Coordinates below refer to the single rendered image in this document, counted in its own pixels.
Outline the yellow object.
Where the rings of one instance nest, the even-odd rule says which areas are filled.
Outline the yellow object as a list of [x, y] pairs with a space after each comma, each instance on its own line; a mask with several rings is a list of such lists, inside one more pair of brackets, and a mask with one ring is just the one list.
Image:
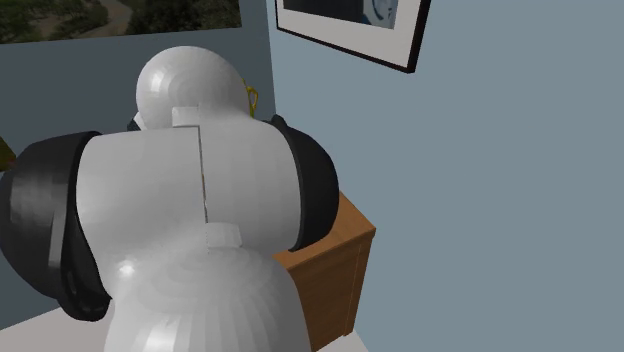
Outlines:
[[248, 96], [248, 103], [249, 103], [249, 114], [252, 118], [255, 117], [255, 112], [257, 109], [257, 103], [258, 103], [258, 92], [256, 91], [255, 88], [253, 88], [252, 86], [248, 85], [246, 83], [246, 81], [243, 81], [243, 84], [245, 85], [245, 89], [247, 92], [247, 96]]

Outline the brown wooden cabinet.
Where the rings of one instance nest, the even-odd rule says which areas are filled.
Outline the brown wooden cabinet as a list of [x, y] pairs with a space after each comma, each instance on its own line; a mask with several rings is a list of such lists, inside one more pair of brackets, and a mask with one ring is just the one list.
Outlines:
[[325, 238], [274, 255], [297, 286], [313, 352], [353, 332], [375, 232], [341, 195], [337, 218]]

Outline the olive green object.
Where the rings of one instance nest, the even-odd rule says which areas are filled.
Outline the olive green object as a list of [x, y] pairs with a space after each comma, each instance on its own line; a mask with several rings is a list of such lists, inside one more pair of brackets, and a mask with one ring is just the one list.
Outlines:
[[0, 172], [5, 172], [13, 168], [16, 155], [8, 146], [7, 142], [0, 137]]

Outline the black framed wall picture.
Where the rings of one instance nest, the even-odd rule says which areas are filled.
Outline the black framed wall picture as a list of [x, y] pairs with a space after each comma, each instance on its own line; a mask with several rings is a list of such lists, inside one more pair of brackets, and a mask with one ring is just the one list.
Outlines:
[[391, 29], [295, 11], [285, 7], [285, 0], [273, 1], [282, 32], [405, 73], [416, 70], [431, 0], [398, 0]]

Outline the landscape wall picture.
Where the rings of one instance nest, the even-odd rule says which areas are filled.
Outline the landscape wall picture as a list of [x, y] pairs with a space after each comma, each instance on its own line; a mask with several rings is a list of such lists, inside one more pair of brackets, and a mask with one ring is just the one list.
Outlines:
[[239, 0], [0, 0], [0, 44], [241, 25]]

